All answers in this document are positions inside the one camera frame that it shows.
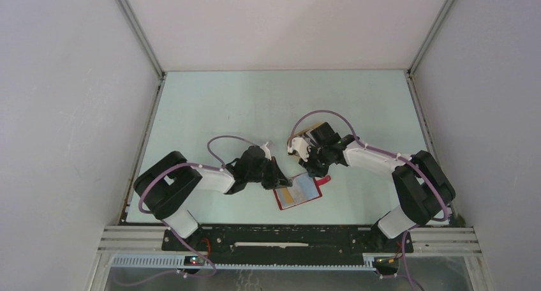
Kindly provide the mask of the gold card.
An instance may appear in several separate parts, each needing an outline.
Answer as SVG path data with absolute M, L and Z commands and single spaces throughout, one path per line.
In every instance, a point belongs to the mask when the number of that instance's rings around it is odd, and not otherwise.
M 289 192 L 288 188 L 279 188 L 275 190 L 276 200 L 281 210 L 285 210 L 296 205 L 296 202 Z

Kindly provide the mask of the white credit card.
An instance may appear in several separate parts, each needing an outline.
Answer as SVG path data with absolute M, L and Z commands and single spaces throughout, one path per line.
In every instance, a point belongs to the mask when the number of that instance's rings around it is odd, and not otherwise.
M 319 196 L 317 187 L 312 177 L 307 173 L 300 174 L 292 179 L 293 186 L 290 188 L 296 203 L 312 200 Z

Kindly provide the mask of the red card holder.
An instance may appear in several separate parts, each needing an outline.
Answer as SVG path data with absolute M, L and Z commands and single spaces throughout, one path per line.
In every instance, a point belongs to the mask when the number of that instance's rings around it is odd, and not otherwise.
M 331 176 L 322 178 L 310 177 L 308 173 L 296 175 L 291 178 L 290 187 L 274 189 L 274 196 L 281 211 L 297 207 L 323 196 L 320 186 L 331 181 Z

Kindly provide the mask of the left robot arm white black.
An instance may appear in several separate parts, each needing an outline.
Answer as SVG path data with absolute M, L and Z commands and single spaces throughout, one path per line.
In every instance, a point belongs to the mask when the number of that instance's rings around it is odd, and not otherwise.
M 265 190 L 292 186 L 269 148 L 252 145 L 223 167 L 192 163 L 179 151 L 172 151 L 139 175 L 133 189 L 140 198 L 140 212 L 162 221 L 176 232 L 177 242 L 191 251 L 200 246 L 202 234 L 187 207 L 188 197 L 196 191 L 233 195 L 251 183 Z

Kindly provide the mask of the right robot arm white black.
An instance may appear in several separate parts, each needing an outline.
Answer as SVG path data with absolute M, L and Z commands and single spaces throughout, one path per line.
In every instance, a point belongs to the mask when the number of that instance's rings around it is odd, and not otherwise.
M 288 153 L 297 155 L 299 165 L 313 177 L 326 176 L 331 165 L 343 165 L 390 178 L 399 204 L 373 225 L 371 243 L 378 251 L 388 251 L 397 236 L 429 223 L 456 197 L 431 153 L 386 153 L 360 143 L 352 134 L 341 137 L 328 123 L 294 135 L 288 142 Z

